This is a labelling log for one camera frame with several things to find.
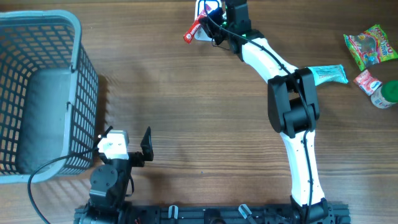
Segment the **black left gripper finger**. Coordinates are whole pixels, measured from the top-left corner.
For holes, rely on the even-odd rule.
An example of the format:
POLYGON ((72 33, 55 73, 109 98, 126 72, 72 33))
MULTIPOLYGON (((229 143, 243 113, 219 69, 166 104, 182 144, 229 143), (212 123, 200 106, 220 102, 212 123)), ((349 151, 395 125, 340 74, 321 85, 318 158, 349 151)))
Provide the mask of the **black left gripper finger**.
POLYGON ((97 140, 94 143, 94 148, 98 147, 98 144, 100 143, 100 141, 104 138, 107 138, 108 133, 113 129, 112 126, 109 126, 106 131, 103 134, 100 134, 97 138, 97 140))
POLYGON ((153 161, 154 153, 152 148, 151 128, 147 127, 144 137, 141 141, 141 149, 144 161, 153 161))

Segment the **red coffee stick sachet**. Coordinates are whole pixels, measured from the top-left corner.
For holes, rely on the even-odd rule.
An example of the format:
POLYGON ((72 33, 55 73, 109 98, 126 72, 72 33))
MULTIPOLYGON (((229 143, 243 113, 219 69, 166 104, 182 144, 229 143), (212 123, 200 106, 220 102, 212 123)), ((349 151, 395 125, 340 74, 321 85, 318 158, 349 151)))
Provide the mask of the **red coffee stick sachet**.
POLYGON ((204 9, 199 14, 199 16, 194 20, 189 30, 184 34, 183 39, 186 43, 190 44, 192 40, 195 39, 195 33, 199 30, 199 28, 202 27, 200 19, 203 19, 205 17, 206 17, 206 10, 204 9))

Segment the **light teal tissue pack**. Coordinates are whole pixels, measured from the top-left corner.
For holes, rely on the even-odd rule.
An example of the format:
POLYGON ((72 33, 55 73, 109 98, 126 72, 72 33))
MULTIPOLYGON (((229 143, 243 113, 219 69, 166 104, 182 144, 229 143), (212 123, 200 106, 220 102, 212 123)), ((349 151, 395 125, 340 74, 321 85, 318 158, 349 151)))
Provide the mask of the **light teal tissue pack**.
POLYGON ((315 85, 321 85, 326 82, 337 82, 347 84, 348 79, 342 65, 324 65, 308 67, 313 73, 315 85))

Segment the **green gummy candy bag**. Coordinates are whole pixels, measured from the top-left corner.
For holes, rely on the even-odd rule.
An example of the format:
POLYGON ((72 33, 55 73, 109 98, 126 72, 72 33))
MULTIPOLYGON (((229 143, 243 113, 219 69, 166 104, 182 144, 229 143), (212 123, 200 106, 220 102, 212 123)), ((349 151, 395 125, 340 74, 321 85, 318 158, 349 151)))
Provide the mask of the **green gummy candy bag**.
POLYGON ((397 59, 397 52, 389 44, 388 36, 379 24, 358 35, 344 34, 343 37, 361 71, 381 62, 397 59))

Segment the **red snack packet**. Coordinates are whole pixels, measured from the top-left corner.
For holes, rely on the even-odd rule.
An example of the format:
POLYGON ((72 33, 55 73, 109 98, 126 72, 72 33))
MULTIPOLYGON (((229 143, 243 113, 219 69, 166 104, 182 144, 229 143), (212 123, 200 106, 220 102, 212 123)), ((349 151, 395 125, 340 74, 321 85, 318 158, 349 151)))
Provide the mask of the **red snack packet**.
POLYGON ((377 78, 374 78, 368 70, 361 72, 354 79, 354 82, 368 96, 371 96, 382 85, 382 82, 377 78))

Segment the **green lid white jar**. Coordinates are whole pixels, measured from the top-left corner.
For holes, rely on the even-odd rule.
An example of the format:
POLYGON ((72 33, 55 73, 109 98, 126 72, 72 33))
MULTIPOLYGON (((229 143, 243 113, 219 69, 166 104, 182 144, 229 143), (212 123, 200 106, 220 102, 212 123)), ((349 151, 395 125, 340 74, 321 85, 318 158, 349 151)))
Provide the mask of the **green lid white jar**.
POLYGON ((371 95, 371 102, 380 109, 387 109, 397 103, 397 80, 383 84, 371 95))

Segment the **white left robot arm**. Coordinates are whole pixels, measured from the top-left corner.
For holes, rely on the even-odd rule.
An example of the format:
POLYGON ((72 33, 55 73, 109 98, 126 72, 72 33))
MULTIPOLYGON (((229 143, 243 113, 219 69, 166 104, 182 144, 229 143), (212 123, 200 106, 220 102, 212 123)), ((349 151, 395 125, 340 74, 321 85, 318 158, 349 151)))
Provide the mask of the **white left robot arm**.
POLYGON ((127 150, 127 131, 108 128, 98 139, 100 159, 103 165, 94 169, 90 176, 90 198, 86 205, 77 208, 74 223, 141 223, 140 212, 126 201, 132 194, 127 193, 134 181, 133 167, 144 167, 145 162, 154 159, 151 128, 148 127, 140 143, 141 151, 127 150))

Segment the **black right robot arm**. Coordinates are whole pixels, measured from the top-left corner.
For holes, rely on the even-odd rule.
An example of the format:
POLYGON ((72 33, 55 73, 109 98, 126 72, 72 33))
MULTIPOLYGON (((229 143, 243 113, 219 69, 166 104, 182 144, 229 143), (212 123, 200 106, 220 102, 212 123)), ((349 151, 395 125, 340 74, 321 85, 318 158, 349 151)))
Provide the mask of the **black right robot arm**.
POLYGON ((328 216, 328 204, 318 178, 315 128, 320 117, 313 73, 286 62, 264 35, 251 27, 246 1, 211 4, 198 1, 207 36, 229 49, 267 83, 269 122, 279 133, 292 178, 290 200, 295 223, 315 223, 328 216))

